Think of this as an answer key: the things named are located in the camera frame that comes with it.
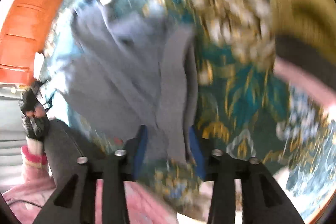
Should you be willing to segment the pink sleeved left forearm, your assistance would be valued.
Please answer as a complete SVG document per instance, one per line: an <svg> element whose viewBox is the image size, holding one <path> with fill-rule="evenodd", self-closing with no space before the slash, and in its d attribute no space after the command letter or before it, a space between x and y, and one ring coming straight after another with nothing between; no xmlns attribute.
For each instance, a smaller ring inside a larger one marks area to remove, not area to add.
<svg viewBox="0 0 336 224"><path fill-rule="evenodd" d="M56 185L41 141L26 138L21 157L20 180L3 197L20 223L33 223Z"/></svg>

